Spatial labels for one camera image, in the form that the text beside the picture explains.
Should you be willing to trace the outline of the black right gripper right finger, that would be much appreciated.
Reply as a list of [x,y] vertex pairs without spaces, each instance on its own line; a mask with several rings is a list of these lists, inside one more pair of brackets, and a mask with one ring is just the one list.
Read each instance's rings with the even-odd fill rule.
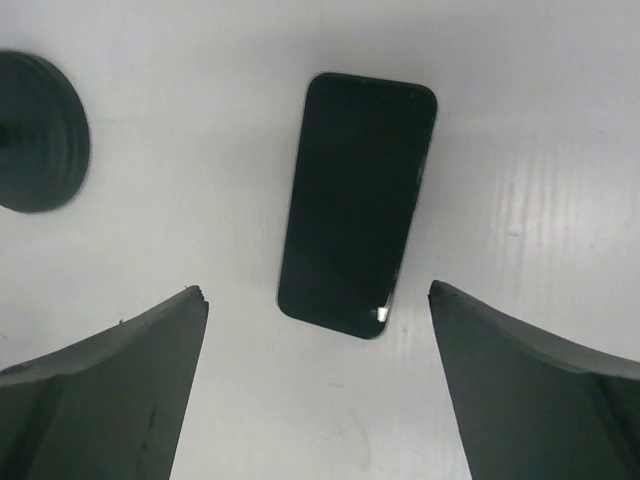
[[638,362],[442,281],[432,282],[428,300],[472,478],[638,478]]

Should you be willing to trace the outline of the black phone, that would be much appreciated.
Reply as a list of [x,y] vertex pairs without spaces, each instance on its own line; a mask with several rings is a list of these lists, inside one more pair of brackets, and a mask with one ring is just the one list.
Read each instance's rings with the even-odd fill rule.
[[437,112],[422,85],[311,80],[277,292],[285,315],[365,340],[384,332]]

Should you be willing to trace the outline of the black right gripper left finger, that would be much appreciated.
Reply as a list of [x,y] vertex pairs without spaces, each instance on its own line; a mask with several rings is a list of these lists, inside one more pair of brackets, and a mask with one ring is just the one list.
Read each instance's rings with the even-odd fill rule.
[[1,372],[4,479],[167,479],[206,331],[190,286]]

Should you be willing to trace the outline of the black round-base phone stand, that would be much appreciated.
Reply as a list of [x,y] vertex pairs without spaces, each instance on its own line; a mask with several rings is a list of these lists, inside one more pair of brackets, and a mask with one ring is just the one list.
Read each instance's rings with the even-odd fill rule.
[[1,51],[1,206],[34,214],[66,205],[83,186],[91,135],[69,79],[29,52]]

